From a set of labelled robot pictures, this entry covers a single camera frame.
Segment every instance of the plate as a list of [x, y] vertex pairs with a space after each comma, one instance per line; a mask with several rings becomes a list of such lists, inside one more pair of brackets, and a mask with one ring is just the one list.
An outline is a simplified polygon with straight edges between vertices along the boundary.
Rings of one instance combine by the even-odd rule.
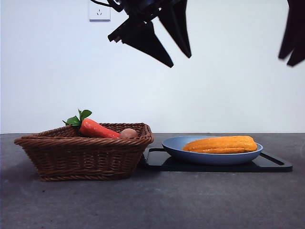
[[252, 161], [259, 156], [263, 146], [257, 144], [257, 150], [237, 153], [237, 154], [208, 154], [208, 153], [196, 153], [181, 150], [185, 144], [202, 138], [217, 137], [217, 136], [207, 136], [207, 135], [193, 135], [193, 136], [180, 136], [172, 137], [164, 140], [162, 142], [163, 148], [172, 157], [178, 160], [193, 162], [197, 164], [205, 165], [238, 165], [243, 164], [248, 161]]

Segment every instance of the black robotic arm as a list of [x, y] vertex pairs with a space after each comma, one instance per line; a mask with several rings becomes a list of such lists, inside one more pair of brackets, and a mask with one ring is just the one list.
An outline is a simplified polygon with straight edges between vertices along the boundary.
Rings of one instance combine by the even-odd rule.
[[[185, 15], [187, 0], [116, 0], [118, 3], [107, 0], [108, 4], [91, 1], [112, 7], [117, 12], [124, 10], [129, 16], [108, 35], [109, 41], [122, 41], [172, 67], [173, 62], [155, 35], [151, 22], [159, 17], [181, 51], [188, 58], [191, 57]], [[287, 65], [295, 66], [305, 60], [305, 0], [287, 1], [289, 13], [278, 57], [284, 59], [291, 54]]]

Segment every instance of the green leaf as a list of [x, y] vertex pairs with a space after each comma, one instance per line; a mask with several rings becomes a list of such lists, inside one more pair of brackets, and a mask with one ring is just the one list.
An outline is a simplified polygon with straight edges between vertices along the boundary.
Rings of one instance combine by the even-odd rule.
[[91, 114], [92, 114], [91, 111], [89, 111], [89, 110], [83, 110], [82, 113], [81, 113], [81, 116], [80, 116], [81, 121], [83, 121], [86, 117], [88, 117], [88, 116], [91, 115]]
[[81, 110], [80, 109], [78, 109], [78, 113], [80, 114], [80, 120], [81, 120]]
[[66, 124], [72, 124], [72, 126], [78, 126], [81, 125], [81, 122], [78, 119], [78, 117], [74, 116], [72, 118], [68, 118]]

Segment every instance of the wall socket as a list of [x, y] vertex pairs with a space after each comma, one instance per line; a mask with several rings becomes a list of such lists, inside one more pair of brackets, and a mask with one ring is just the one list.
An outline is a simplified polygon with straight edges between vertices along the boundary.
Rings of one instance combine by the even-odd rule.
[[89, 2], [89, 21], [110, 21], [110, 7]]

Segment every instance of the basket rim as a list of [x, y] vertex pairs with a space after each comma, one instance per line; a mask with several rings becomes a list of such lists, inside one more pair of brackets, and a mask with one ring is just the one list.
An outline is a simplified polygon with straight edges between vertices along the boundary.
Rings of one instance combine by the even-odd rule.
[[20, 138], [16, 138], [14, 143], [16, 145], [26, 146], [89, 146], [89, 145], [147, 145], [154, 141], [153, 133], [150, 127], [145, 123], [100, 123], [101, 125], [143, 125], [144, 135], [135, 138], [96, 138], [96, 137], [64, 137], [64, 136], [43, 136], [50, 132], [56, 132], [64, 130], [66, 128], [71, 128], [72, 125], [67, 125], [52, 130], [47, 130], [40, 133], [24, 135]]

